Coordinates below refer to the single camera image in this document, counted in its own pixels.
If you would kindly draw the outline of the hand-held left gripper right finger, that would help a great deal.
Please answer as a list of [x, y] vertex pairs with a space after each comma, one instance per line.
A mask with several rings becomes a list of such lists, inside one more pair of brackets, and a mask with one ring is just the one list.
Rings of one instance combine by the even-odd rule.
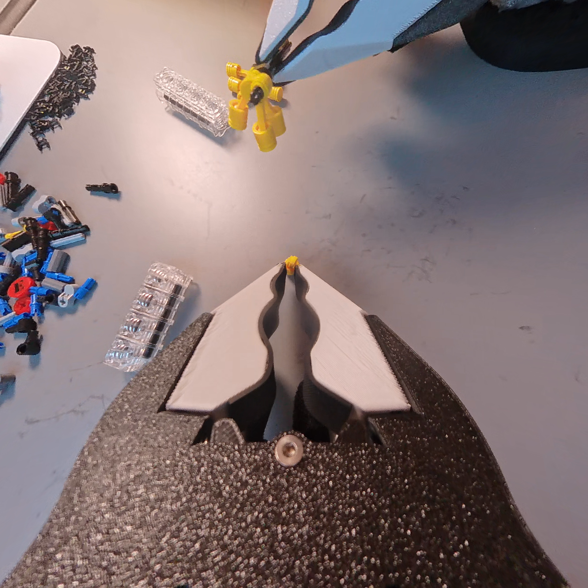
[[349, 418], [411, 411], [365, 311], [303, 265], [295, 270], [295, 288], [311, 341], [303, 397], [331, 437]]

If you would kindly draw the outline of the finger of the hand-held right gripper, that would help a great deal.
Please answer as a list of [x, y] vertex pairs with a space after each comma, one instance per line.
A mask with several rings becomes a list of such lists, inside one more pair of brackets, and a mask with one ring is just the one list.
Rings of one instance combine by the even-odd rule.
[[273, 1], [257, 51], [258, 63], [282, 62], [292, 44], [291, 33], [307, 17], [313, 1]]
[[274, 82], [288, 84], [388, 51], [435, 6], [435, 1], [348, 1], [276, 66]]

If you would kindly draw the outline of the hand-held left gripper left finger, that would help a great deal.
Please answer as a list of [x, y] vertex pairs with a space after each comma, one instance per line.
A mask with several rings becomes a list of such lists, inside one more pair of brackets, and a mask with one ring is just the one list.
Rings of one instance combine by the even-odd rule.
[[166, 410], [235, 421], [247, 442], [263, 441], [276, 397], [269, 338], [279, 324], [286, 268], [278, 264], [213, 311]]

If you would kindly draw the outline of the grey desk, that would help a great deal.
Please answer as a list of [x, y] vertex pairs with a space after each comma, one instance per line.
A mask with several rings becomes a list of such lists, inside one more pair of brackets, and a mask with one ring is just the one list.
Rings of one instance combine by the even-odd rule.
[[[220, 140], [159, 102], [169, 67], [230, 99], [269, 2], [37, 1], [13, 34], [94, 48], [96, 88], [1, 163], [92, 233], [40, 356], [3, 336], [1, 578], [132, 374], [102, 363], [152, 262], [194, 277], [166, 343], [291, 254], [379, 315], [460, 396], [527, 523], [587, 587], [587, 71], [518, 73], [460, 27], [285, 89], [285, 135]], [[115, 183], [120, 193], [88, 192]]]

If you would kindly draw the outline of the clear cylinder block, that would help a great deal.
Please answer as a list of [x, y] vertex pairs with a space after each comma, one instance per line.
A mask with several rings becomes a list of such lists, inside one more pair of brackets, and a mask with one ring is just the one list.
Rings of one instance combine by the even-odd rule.
[[224, 99], [165, 67], [154, 77], [158, 99], [166, 109], [195, 122], [213, 136], [224, 136], [229, 128], [229, 108]]
[[151, 264], [104, 364], [135, 372], [151, 361], [163, 348], [164, 338], [191, 281], [192, 276], [174, 266]]

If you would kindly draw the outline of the pile of mixed small bricks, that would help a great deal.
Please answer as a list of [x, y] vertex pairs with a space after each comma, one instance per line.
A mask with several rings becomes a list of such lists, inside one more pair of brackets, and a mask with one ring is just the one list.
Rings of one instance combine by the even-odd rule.
[[40, 354], [39, 325], [45, 310], [66, 308], [85, 298], [96, 280], [82, 283], [68, 274], [67, 248], [86, 242], [89, 226], [70, 204], [41, 196], [32, 213], [12, 219], [13, 231], [1, 229], [1, 332], [22, 336], [16, 353]]

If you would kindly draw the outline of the pile of black pins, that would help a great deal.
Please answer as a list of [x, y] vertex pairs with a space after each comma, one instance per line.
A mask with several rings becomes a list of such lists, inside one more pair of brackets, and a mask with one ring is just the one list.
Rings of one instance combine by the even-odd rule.
[[89, 99], [94, 92], [94, 55], [91, 47], [72, 45], [70, 53], [61, 56], [58, 67], [27, 113], [25, 120], [39, 151], [50, 148], [47, 134], [61, 128], [61, 121], [74, 115], [79, 102]]

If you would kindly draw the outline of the white book stand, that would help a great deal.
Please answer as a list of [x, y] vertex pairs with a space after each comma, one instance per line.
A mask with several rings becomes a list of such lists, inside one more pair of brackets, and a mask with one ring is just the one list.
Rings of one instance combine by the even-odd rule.
[[1, 149], [54, 73], [61, 51], [48, 40], [1, 35]]

